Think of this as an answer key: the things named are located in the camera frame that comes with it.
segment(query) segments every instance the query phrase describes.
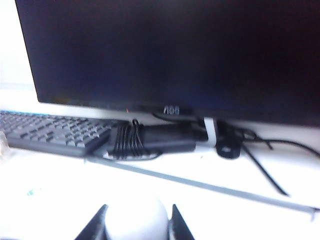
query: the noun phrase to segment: black monitor screen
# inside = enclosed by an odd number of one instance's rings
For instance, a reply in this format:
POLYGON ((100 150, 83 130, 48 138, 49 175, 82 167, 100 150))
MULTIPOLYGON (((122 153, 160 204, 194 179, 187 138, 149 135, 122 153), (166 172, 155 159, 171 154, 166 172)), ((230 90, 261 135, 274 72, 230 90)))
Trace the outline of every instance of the black monitor screen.
POLYGON ((16 4, 40 102, 320 124, 320 1, 16 4))

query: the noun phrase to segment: desk surface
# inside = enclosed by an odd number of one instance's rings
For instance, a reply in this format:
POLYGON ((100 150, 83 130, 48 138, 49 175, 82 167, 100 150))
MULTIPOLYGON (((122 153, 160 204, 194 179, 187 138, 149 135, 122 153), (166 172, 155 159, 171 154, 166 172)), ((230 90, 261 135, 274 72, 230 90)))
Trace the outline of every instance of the desk surface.
POLYGON ((319 238, 319 222, 311 222, 306 212, 80 158, 11 151, 10 159, 0 165, 0 237, 74 239, 102 204, 134 189, 157 196, 168 215, 177 204, 196 240, 319 238))

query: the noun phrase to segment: black keyboard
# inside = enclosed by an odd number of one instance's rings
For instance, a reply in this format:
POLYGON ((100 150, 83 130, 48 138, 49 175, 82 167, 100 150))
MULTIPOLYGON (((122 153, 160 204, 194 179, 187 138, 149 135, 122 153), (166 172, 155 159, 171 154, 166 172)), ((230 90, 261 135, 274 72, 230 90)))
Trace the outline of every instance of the black keyboard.
POLYGON ((10 147, 84 156, 103 144, 122 120, 0 111, 0 131, 10 147))

